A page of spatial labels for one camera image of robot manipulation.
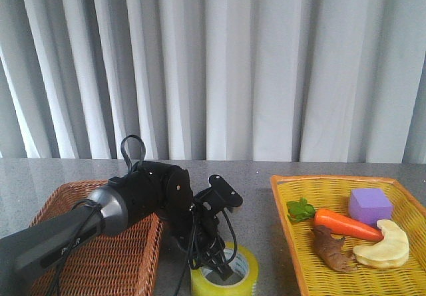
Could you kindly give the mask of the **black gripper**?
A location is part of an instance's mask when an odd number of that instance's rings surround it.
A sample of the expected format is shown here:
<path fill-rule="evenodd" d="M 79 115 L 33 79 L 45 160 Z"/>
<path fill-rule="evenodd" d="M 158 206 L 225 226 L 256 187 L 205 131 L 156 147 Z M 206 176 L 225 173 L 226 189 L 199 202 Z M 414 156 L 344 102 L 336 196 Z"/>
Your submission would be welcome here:
<path fill-rule="evenodd" d="M 218 231 L 218 220 L 210 216 L 204 206 L 191 204 L 183 212 L 172 212 L 167 220 L 170 232 L 186 253 L 189 268 L 207 267 L 216 272 L 221 280 L 234 273 L 230 259 L 224 255 L 225 243 Z"/>

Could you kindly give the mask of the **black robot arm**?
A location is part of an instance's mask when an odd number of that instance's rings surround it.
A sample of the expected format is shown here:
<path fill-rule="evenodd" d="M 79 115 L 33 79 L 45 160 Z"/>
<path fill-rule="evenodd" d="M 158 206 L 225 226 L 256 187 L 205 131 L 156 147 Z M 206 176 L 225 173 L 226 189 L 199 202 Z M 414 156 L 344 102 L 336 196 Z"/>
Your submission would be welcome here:
<path fill-rule="evenodd" d="M 217 214 L 242 204 L 219 175 L 194 194 L 187 170 L 160 162 L 139 162 L 127 175 L 111 178 L 70 211 L 1 240 L 1 289 L 23 293 L 71 252 L 99 235 L 116 236 L 156 214 L 166 220 L 195 267 L 208 267 L 221 279 L 232 274 Z"/>

